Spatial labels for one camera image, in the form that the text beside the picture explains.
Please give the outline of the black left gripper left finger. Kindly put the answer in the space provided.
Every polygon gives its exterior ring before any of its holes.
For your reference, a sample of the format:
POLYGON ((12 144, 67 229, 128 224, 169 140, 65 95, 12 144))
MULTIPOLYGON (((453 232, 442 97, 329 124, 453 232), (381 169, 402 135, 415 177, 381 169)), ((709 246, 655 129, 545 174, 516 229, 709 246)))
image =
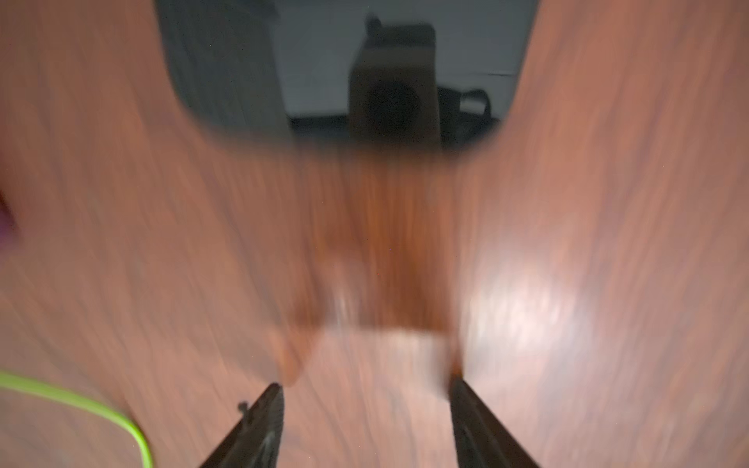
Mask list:
POLYGON ((241 418, 201 468, 275 468, 284 428, 283 387, 271 383, 253 405, 240 402, 241 418))

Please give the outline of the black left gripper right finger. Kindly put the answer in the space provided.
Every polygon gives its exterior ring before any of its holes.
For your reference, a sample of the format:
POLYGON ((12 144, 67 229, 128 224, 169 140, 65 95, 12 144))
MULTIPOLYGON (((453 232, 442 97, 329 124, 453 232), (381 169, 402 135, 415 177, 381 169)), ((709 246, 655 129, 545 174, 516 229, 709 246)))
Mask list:
POLYGON ((540 467, 463 378, 451 379, 449 397, 458 467, 540 467))

